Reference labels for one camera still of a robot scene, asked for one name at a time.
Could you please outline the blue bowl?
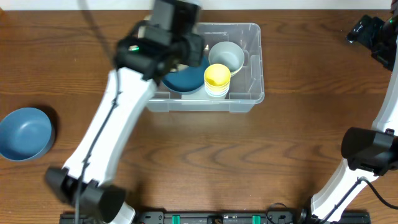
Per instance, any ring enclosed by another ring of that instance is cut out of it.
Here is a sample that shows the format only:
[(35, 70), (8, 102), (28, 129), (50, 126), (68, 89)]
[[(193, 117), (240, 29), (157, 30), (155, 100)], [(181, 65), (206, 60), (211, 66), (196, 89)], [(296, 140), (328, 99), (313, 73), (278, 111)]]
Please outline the blue bowl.
[(37, 108), (21, 108), (1, 121), (1, 155), (10, 161), (42, 157), (55, 142), (50, 118)]
[(188, 67), (178, 72), (170, 72), (162, 79), (162, 83), (177, 93), (193, 93), (204, 85), (204, 72), (209, 65), (208, 59), (204, 56), (199, 67)]

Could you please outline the grey small bowl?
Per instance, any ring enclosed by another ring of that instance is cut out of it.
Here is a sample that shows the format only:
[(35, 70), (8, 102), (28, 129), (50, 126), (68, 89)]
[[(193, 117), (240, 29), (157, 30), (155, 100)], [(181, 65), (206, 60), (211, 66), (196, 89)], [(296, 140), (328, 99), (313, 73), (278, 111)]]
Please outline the grey small bowl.
[(245, 56), (243, 49), (233, 42), (219, 42), (209, 51), (208, 60), (210, 65), (219, 63), (227, 66), (230, 72), (244, 65)]

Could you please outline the yellow cup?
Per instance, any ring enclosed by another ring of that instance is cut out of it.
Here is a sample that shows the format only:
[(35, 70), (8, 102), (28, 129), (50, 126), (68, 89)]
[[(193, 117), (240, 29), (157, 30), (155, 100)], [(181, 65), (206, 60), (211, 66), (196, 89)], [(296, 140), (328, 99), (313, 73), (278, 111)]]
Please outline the yellow cup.
[(210, 89), (210, 90), (215, 90), (215, 91), (223, 91), (225, 89), (229, 89), (229, 85), (213, 86), (213, 85), (209, 85), (206, 83), (205, 88)]
[(230, 82), (231, 72), (227, 66), (216, 63), (205, 70), (204, 80), (210, 86), (221, 87)]

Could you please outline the pink cup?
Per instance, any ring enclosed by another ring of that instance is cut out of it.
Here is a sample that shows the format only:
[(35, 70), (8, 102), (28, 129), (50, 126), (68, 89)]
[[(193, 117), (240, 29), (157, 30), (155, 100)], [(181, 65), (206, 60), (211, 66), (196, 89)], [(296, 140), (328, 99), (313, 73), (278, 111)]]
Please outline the pink cup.
[(205, 89), (205, 91), (206, 92), (209, 92), (209, 93), (224, 93), (224, 92), (228, 92), (229, 90), (228, 89), (225, 89), (225, 90), (223, 90), (223, 91), (215, 91), (215, 90), (210, 90), (210, 89)]

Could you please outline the cream bowl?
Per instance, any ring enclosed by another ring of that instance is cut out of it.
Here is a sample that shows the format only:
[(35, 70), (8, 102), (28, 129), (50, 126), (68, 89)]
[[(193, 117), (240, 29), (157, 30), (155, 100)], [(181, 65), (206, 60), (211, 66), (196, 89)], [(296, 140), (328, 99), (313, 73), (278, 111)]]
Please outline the cream bowl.
[(178, 64), (176, 67), (176, 71), (182, 71), (188, 68), (188, 65)]

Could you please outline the light blue cup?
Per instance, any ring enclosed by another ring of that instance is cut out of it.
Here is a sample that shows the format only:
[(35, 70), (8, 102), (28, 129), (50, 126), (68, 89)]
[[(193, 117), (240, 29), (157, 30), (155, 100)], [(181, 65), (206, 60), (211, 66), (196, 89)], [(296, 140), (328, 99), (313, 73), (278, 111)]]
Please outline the light blue cup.
[(209, 95), (209, 96), (211, 96), (211, 97), (214, 97), (214, 98), (220, 98), (220, 97), (226, 97), (226, 95), (228, 94), (228, 92), (224, 92), (224, 93), (209, 93), (209, 92), (207, 92), (207, 94)]

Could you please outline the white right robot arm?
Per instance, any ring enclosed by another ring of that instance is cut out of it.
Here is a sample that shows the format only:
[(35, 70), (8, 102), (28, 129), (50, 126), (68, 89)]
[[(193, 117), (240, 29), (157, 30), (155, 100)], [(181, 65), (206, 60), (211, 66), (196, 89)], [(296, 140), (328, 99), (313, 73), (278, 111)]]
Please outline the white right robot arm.
[(304, 223), (337, 223), (345, 208), (365, 188), (389, 170), (397, 170), (397, 3), (384, 21), (363, 16), (346, 36), (371, 51), (392, 72), (382, 107), (371, 129), (349, 128), (341, 143), (342, 160), (326, 185), (302, 212)]

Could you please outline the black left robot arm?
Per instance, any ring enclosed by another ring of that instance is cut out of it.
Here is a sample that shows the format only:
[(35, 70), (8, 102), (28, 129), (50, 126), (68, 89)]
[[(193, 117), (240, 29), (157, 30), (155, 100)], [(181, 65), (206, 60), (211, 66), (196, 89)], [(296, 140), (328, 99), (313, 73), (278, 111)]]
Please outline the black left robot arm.
[(205, 41), (195, 32), (200, 1), (156, 1), (150, 19), (138, 22), (108, 52), (113, 69), (101, 103), (81, 143), (45, 181), (80, 215), (100, 223), (132, 223), (136, 211), (113, 184), (123, 149), (147, 102), (179, 65), (201, 65)]

